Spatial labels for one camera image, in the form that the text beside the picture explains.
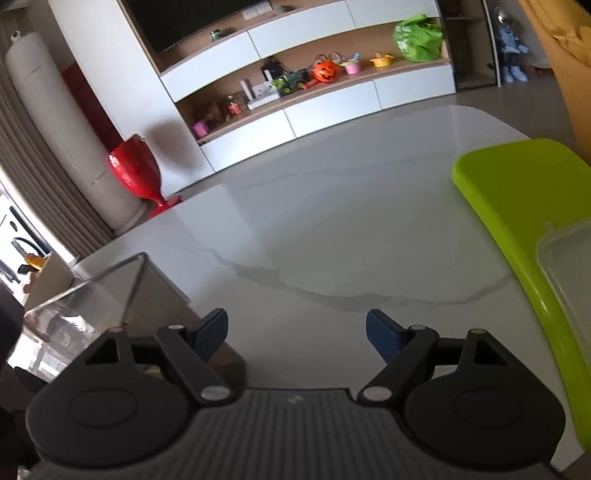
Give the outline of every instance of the orange sofa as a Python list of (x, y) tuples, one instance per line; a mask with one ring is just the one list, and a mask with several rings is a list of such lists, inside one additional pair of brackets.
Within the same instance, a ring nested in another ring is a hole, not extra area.
[(575, 0), (519, 2), (558, 80), (579, 154), (591, 164), (591, 15)]

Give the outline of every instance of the red goblet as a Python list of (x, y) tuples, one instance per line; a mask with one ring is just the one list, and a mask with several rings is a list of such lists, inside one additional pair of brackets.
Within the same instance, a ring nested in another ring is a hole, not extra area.
[(166, 200), (160, 193), (160, 169), (149, 146), (138, 134), (114, 149), (107, 158), (107, 163), (122, 185), (131, 193), (156, 202), (157, 206), (150, 213), (150, 218), (182, 201), (180, 195)]

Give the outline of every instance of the blue statue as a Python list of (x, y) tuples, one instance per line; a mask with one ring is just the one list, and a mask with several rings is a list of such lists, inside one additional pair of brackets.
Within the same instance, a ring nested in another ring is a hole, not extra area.
[(519, 68), (519, 56), (530, 51), (519, 41), (513, 32), (513, 19), (500, 7), (495, 8), (497, 20), (497, 42), (501, 48), (503, 63), (503, 80), (513, 83), (515, 80), (527, 82), (527, 75)]

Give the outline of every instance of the white cylindrical appliance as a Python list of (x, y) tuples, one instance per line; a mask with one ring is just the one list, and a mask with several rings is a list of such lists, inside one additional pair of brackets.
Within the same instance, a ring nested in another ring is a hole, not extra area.
[(147, 204), (106, 165), (108, 152), (61, 78), (37, 33), (15, 32), (6, 65), (29, 116), (74, 184), (116, 234), (133, 227)]

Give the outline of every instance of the white marble table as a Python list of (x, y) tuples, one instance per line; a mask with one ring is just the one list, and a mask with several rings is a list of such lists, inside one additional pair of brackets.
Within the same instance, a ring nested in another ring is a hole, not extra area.
[(276, 149), (79, 270), (95, 274), (148, 252), (198, 313), (228, 311), (228, 342), (256, 387), (358, 390), (384, 366), (365, 338), (371, 308), (443, 336), (485, 328), (565, 406), (554, 457), (562, 469), (582, 450), (550, 347), (450, 177), (463, 153), (526, 137), (464, 106), (391, 112)]

